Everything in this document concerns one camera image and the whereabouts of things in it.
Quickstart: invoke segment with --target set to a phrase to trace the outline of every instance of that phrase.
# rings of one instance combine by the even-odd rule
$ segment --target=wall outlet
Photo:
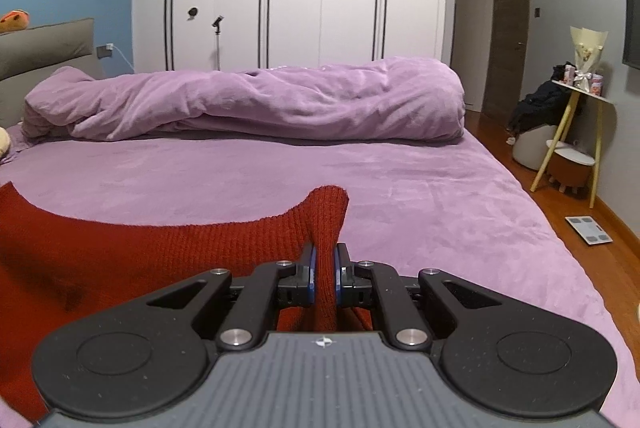
[[[95,48],[95,53],[98,55],[99,60],[102,58],[111,58],[113,56],[113,44],[107,43],[107,45],[100,45]]]

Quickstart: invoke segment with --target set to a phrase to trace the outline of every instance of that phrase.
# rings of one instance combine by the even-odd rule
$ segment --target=television
[[[640,69],[640,0],[626,0],[625,52],[622,62]]]

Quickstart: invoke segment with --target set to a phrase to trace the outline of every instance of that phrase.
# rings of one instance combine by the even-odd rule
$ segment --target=orange plush toy
[[[0,18],[0,33],[8,33],[10,31],[21,31],[29,26],[29,13],[17,9],[8,12]]]

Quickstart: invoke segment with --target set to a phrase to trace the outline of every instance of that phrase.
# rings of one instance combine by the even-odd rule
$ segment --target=stool
[[[555,125],[543,124],[520,134],[511,151],[514,161],[538,171],[548,150],[545,141],[553,139],[557,129]]]
[[[546,142],[547,147],[551,146],[552,139]],[[560,192],[564,193],[567,186],[570,186],[574,194],[578,192],[578,188],[587,185],[591,167],[596,163],[593,157],[578,152],[573,146],[558,141],[556,150],[552,155],[547,166],[549,173],[549,182],[558,181],[560,183]]]

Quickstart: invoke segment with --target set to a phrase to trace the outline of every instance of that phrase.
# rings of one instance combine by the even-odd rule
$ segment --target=side table
[[[596,200],[596,191],[598,189],[598,177],[600,175],[600,155],[602,154],[602,108],[604,106],[604,103],[609,103],[609,104],[613,104],[613,103],[609,101],[607,98],[603,98],[602,96],[596,96],[595,94],[590,94],[588,92],[580,90],[579,88],[571,87],[569,85],[565,85],[564,83],[556,82],[555,80],[554,80],[554,83],[556,85],[560,85],[561,87],[569,88],[570,90],[572,90],[572,94],[571,94],[571,97],[569,98],[569,103],[567,103],[567,106],[564,110],[564,114],[562,115],[560,124],[558,125],[558,130],[556,131],[556,135],[554,136],[553,140],[551,141],[551,144],[549,145],[549,149],[546,152],[545,159],[542,161],[542,165],[538,170],[538,173],[536,175],[536,178],[533,181],[533,184],[531,185],[530,190],[532,192],[536,191],[536,189],[538,188],[538,184],[540,184],[540,179],[542,179],[542,176],[546,171],[546,166],[548,166],[549,161],[551,160],[551,156],[554,154],[554,151],[556,150],[556,146],[558,145],[558,142],[559,141],[564,142],[566,140],[566,136],[569,133],[569,128],[571,127],[571,123],[574,120],[575,109],[578,106],[578,100],[580,99],[580,94],[585,94],[590,98],[595,98],[597,100],[597,105],[598,105],[598,113],[596,117],[596,151],[594,156],[595,164],[593,166],[593,183],[591,183],[591,199],[589,202],[589,207],[593,208],[593,205],[595,204],[595,200]]]

